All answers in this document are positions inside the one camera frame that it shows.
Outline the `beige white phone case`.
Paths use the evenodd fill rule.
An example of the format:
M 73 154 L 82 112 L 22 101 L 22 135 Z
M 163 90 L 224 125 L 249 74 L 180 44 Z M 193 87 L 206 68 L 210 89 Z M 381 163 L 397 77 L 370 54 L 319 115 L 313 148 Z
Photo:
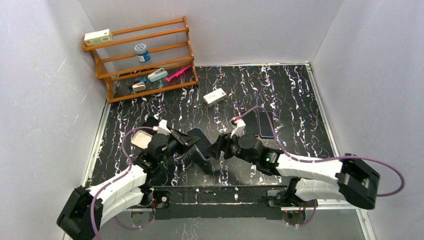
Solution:
M 131 143 L 136 147 L 145 150 L 148 148 L 148 144 L 150 143 L 152 137 L 153 136 L 151 134 L 143 130 L 139 130 L 131 138 Z

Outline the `purple phone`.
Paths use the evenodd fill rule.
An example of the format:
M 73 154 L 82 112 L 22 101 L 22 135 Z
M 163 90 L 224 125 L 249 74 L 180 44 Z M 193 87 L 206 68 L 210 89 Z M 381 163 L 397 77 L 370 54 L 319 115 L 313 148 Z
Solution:
M 242 118 L 245 123 L 245 134 L 252 134 L 256 137 L 260 136 L 259 122 L 255 111 L 246 113 Z

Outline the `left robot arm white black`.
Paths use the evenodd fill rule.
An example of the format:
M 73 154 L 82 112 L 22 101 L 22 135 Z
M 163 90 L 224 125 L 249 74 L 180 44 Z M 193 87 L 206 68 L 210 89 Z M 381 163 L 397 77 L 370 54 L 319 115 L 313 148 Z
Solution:
M 174 156 L 188 152 L 200 137 L 171 129 L 155 133 L 137 159 L 125 171 L 89 188 L 75 188 L 56 225 L 73 240 L 100 239 L 101 226 L 129 207 L 141 204 L 149 190 L 146 185 L 161 164 Z

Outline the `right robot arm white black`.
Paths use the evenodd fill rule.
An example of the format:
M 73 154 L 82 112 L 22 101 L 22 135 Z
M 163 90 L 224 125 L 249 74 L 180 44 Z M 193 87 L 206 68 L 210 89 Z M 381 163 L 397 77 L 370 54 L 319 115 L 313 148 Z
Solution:
M 375 208 L 380 174 L 356 156 L 330 161 L 314 157 L 302 159 L 265 147 L 252 134 L 239 137 L 229 133 L 220 134 L 206 150 L 214 158 L 244 160 L 268 176 L 289 177 L 281 197 L 283 202 L 337 200 L 360 209 Z

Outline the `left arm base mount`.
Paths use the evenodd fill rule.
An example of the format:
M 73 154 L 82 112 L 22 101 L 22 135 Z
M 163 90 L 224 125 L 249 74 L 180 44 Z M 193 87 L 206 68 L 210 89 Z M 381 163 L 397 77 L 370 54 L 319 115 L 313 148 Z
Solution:
M 159 188 L 147 188 L 141 202 L 131 207 L 131 219 L 136 229 L 144 229 L 156 220 L 159 210 L 170 207 L 170 192 Z

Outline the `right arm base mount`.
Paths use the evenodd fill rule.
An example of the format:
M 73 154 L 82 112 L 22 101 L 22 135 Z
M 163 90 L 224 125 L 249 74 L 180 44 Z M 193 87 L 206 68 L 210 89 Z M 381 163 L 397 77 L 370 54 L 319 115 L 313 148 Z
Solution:
M 286 189 L 268 190 L 264 202 L 270 208 L 289 208 L 282 210 L 282 219 L 287 225 L 299 227 L 306 221 L 307 203 L 299 200 L 294 194 L 286 193 Z

